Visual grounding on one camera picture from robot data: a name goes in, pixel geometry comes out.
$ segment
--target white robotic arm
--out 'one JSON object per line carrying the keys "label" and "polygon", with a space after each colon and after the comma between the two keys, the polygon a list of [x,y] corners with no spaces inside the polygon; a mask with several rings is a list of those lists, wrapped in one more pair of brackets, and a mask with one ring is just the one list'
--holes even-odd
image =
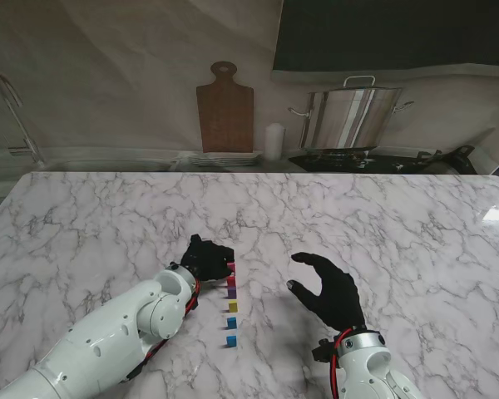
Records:
{"label": "white robotic arm", "polygon": [[346,381],[338,389],[343,399],[424,399],[417,387],[391,368],[383,336],[366,331],[346,337],[338,346],[338,364]]}
{"label": "white robotic arm", "polygon": [[173,337],[195,291],[177,265],[87,314],[0,399],[83,399],[125,381],[162,340]]}

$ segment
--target marble countertop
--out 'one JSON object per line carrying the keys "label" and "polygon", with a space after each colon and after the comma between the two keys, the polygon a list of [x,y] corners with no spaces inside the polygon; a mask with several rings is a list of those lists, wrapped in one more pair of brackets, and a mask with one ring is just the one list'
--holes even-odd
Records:
{"label": "marble countertop", "polygon": [[349,271],[370,327],[426,397],[499,399],[499,179],[486,176],[33,173],[0,206],[0,388],[75,321],[200,234],[235,250],[237,348],[225,289],[114,398],[328,398],[311,349],[328,330],[285,287]]}

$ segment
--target metal handle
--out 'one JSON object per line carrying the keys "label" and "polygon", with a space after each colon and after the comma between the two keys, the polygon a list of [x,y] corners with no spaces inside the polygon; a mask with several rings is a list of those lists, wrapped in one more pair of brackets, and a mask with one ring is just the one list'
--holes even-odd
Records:
{"label": "metal handle", "polygon": [[410,108],[413,105],[414,105],[414,101],[407,101],[400,106],[395,106],[392,110],[392,113],[396,114],[398,112],[405,111],[407,108]]}
{"label": "metal handle", "polygon": [[[22,99],[18,95],[17,91],[15,90],[15,88],[13,87],[13,85],[11,84],[11,82],[9,81],[9,79],[7,79],[1,73],[0,73],[0,83],[2,83],[4,85],[4,87],[7,89],[7,91],[9,91],[9,94],[11,95],[11,97],[13,98],[13,100],[15,101],[15,103],[17,104],[17,106],[19,108],[22,107],[24,105],[22,103]],[[2,89],[2,86],[0,86],[0,92],[2,93],[2,96],[5,96],[5,92]]]}
{"label": "metal handle", "polygon": [[297,112],[294,108],[292,108],[291,106],[289,107],[289,111],[292,112],[294,115],[297,115],[297,116],[303,116],[305,118],[308,118],[310,117],[310,111],[309,112]]}
{"label": "metal handle", "polygon": [[348,76],[343,80],[343,87],[346,87],[348,85],[348,80],[349,79],[371,79],[372,84],[370,86],[375,86],[375,76],[374,75],[353,75],[353,76]]}

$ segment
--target red wire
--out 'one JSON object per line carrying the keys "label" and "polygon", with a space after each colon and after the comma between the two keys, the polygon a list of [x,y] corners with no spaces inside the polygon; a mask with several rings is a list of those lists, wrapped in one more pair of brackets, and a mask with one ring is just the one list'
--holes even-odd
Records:
{"label": "red wire", "polygon": [[336,351],[338,346],[346,336],[352,332],[352,328],[347,328],[338,336],[336,343],[334,344],[333,356],[331,357],[331,390],[333,391],[333,399],[338,399],[338,387],[336,384]]}
{"label": "red wire", "polygon": [[196,291],[195,291],[195,294],[192,295],[192,298],[190,299],[189,304],[186,305],[185,315],[187,315],[190,312],[190,310],[192,309],[192,307],[194,306],[194,304],[198,298],[198,295],[200,294],[200,290],[201,290],[200,280],[196,280]]}

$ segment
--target black glove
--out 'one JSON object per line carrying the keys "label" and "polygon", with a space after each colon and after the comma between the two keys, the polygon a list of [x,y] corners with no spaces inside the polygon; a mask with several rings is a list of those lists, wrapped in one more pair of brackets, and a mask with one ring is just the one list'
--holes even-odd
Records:
{"label": "black glove", "polygon": [[235,251],[212,241],[202,241],[198,234],[190,237],[190,245],[181,258],[181,266],[185,266],[192,275],[201,280],[220,280],[232,272],[228,262],[235,261]]}
{"label": "black glove", "polygon": [[329,259],[315,254],[299,252],[292,255],[292,260],[313,266],[322,279],[322,292],[319,296],[295,280],[287,282],[289,290],[308,310],[316,313],[325,324],[338,331],[365,324],[357,286],[351,274],[344,273]]}

